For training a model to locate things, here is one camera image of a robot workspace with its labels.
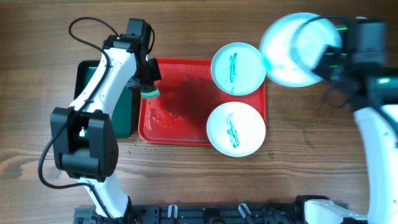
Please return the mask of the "green scrubbing sponge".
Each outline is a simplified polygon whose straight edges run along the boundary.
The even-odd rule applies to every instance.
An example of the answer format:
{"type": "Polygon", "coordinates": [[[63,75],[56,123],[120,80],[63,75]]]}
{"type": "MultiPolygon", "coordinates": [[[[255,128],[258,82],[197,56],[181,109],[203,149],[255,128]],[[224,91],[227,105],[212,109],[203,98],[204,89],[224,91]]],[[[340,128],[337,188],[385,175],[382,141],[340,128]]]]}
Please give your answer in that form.
{"type": "Polygon", "coordinates": [[[155,98],[160,95],[158,88],[155,85],[142,87],[141,96],[145,99],[155,98]]]}

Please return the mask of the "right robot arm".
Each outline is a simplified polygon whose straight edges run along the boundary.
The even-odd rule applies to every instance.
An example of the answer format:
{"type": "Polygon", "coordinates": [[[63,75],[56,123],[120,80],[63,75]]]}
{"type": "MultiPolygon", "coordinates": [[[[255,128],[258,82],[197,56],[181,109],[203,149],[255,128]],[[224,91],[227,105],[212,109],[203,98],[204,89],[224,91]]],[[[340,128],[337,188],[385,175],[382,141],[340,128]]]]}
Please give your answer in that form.
{"type": "Polygon", "coordinates": [[[326,45],[312,72],[339,90],[353,110],[369,178],[368,223],[397,223],[397,69],[375,62],[349,63],[326,45]]]}

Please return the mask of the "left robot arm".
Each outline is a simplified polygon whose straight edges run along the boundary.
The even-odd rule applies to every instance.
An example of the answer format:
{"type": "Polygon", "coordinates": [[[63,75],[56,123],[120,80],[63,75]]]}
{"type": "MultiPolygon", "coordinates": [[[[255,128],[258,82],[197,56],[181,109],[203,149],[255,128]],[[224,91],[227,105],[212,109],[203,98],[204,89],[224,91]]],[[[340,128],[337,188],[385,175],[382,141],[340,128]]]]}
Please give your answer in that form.
{"type": "Polygon", "coordinates": [[[140,89],[144,98],[159,95],[159,67],[147,58],[154,40],[153,35],[109,36],[86,87],[68,108],[55,108],[50,116],[52,138],[44,151],[52,149],[57,169],[88,191],[105,223],[134,219],[131,199],[115,173],[119,148],[111,118],[125,88],[140,89]]]}

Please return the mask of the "white plate tray corner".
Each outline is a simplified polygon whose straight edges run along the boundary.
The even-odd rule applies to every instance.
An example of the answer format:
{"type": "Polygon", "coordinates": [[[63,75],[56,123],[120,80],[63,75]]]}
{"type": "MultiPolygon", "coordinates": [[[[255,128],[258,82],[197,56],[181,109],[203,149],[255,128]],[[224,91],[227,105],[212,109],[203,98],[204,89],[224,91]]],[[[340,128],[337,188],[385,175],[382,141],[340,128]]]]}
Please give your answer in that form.
{"type": "Polygon", "coordinates": [[[244,96],[256,91],[266,77],[264,56],[257,48],[233,42],[220,48],[211,61],[211,77],[223,92],[244,96]]]}

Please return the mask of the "white plate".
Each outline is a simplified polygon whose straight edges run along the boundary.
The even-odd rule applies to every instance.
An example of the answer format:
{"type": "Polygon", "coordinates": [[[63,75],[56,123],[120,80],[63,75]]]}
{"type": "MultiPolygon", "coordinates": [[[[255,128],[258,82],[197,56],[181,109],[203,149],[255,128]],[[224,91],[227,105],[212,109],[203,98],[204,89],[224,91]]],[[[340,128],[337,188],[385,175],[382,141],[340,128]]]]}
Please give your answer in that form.
{"type": "Polygon", "coordinates": [[[206,122],[211,145],[231,157],[244,157],[256,152],[266,138],[266,124],[252,106],[231,101],[215,108],[206,122]]]}
{"type": "Polygon", "coordinates": [[[287,87],[305,87],[322,81],[311,69],[327,46],[340,47],[336,27],[309,12],[298,12],[275,21],[261,39],[259,51],[265,57],[267,76],[287,87]]]}

